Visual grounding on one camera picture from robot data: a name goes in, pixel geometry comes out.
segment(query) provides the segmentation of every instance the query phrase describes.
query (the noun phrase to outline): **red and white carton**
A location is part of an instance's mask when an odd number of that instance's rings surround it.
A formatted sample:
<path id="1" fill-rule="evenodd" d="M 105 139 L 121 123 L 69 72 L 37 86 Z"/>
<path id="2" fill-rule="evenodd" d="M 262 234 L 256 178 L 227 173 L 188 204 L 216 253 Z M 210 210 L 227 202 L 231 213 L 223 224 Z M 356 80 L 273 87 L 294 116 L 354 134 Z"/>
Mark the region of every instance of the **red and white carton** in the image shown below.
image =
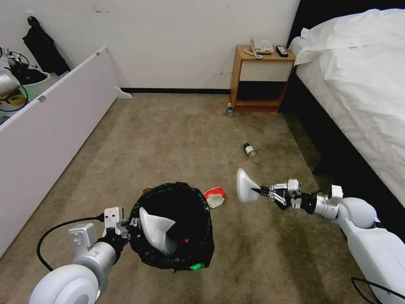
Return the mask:
<path id="1" fill-rule="evenodd" d="M 221 187 L 215 187 L 207 190 L 204 194 L 210 208 L 216 208 L 224 203 L 225 192 Z"/>

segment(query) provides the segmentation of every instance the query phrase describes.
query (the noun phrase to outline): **remote control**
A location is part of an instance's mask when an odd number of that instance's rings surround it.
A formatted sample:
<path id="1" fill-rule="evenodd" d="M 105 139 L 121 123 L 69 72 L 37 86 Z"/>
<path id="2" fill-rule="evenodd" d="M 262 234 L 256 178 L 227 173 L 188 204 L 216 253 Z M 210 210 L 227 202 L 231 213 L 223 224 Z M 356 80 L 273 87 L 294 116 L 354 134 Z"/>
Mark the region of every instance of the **remote control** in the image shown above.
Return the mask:
<path id="1" fill-rule="evenodd" d="M 276 46 L 275 49 L 281 57 L 288 57 L 287 50 L 282 46 Z"/>

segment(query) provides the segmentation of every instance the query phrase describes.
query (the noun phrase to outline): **black bed frame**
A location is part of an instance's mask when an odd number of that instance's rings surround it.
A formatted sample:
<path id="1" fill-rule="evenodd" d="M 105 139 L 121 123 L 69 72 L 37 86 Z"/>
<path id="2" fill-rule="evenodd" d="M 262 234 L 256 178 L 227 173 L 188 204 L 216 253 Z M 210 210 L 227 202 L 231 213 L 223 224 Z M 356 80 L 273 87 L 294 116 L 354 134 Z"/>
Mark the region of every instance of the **black bed frame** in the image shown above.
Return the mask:
<path id="1" fill-rule="evenodd" d="M 294 37 L 300 36 L 303 27 L 312 28 L 331 18 L 360 13 L 371 8 L 405 8 L 405 0 L 301 0 L 287 45 L 290 45 Z M 373 205 L 382 224 L 405 241 L 405 208 L 340 131 L 296 73 L 290 79 L 281 111 L 295 112 L 321 154 L 322 162 L 343 187 L 345 197 L 362 198 Z"/>

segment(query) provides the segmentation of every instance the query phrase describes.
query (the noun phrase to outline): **red object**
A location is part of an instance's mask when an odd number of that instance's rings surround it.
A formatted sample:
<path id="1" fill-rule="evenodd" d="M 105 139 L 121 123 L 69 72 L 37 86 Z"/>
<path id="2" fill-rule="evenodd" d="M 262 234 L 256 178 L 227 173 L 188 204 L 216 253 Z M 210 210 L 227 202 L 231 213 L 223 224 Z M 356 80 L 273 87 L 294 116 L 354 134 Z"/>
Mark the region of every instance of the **red object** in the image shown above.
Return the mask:
<path id="1" fill-rule="evenodd" d="M 212 195 L 222 195 L 222 197 L 225 199 L 225 192 L 221 187 L 215 187 L 210 190 L 207 190 L 203 195 L 206 199 L 208 199 Z"/>

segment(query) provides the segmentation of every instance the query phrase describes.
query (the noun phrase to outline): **white wall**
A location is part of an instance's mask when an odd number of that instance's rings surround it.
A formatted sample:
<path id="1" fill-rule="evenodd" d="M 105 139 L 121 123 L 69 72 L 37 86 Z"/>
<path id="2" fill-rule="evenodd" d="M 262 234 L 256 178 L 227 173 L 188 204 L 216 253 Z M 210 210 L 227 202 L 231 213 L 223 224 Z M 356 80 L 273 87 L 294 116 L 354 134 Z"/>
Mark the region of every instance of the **white wall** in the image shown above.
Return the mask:
<path id="1" fill-rule="evenodd" d="M 32 11 L 76 66 L 106 45 L 121 87 L 230 87 L 236 44 L 285 45 L 299 0 L 2 1 L 0 45 L 30 59 L 21 37 Z"/>

